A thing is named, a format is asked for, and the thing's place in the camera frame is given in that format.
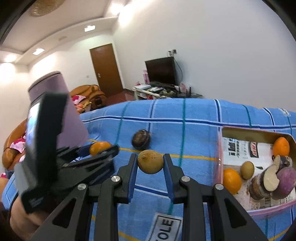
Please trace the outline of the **person's left hand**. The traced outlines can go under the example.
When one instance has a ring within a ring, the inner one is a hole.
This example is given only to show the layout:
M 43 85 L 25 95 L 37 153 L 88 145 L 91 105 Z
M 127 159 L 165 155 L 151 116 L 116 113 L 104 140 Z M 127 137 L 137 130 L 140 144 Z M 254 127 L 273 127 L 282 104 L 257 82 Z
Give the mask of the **person's left hand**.
M 21 240 L 30 240 L 48 216 L 48 213 L 41 210 L 27 214 L 18 196 L 11 208 L 10 226 Z

